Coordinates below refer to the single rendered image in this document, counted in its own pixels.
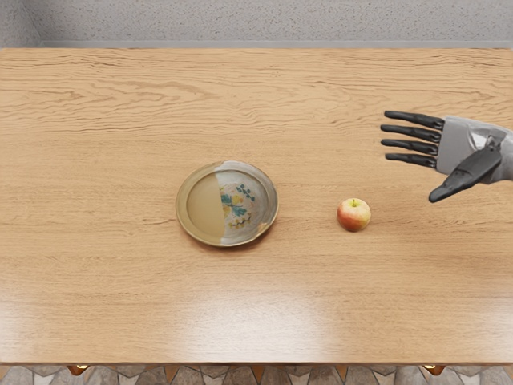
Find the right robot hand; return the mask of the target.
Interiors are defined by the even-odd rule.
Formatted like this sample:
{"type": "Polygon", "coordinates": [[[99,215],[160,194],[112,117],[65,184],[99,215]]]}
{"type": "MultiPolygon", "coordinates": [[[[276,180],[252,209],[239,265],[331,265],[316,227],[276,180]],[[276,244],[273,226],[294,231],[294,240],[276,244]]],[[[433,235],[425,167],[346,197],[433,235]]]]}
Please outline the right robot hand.
{"type": "Polygon", "coordinates": [[[380,126],[384,132],[407,137],[381,140],[384,146],[407,150],[387,153],[387,160],[432,168],[446,176],[430,193],[429,202],[442,201],[477,184],[513,182],[513,130],[453,115],[440,118],[385,111],[384,116],[408,123],[380,126]]]}

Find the patterned ceramic plate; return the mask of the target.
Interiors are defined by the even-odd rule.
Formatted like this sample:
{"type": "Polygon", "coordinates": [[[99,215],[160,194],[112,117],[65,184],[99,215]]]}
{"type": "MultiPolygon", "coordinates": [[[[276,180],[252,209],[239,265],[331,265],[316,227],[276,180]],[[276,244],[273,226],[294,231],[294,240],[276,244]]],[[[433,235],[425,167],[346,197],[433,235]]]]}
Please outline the patterned ceramic plate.
{"type": "Polygon", "coordinates": [[[275,185],[259,168],[236,160],[207,164],[176,195],[176,216],[195,240],[215,247],[255,241],[277,217],[275,185]]]}

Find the red yellow apple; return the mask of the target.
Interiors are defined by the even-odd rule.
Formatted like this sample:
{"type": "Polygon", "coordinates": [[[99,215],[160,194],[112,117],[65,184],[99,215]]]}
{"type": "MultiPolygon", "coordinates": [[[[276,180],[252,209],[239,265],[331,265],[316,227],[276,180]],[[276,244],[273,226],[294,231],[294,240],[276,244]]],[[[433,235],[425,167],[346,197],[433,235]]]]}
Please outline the red yellow apple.
{"type": "Polygon", "coordinates": [[[363,230],[371,219],[370,206],[358,198],[343,200],[337,207],[339,225],[350,232],[363,230]]]}

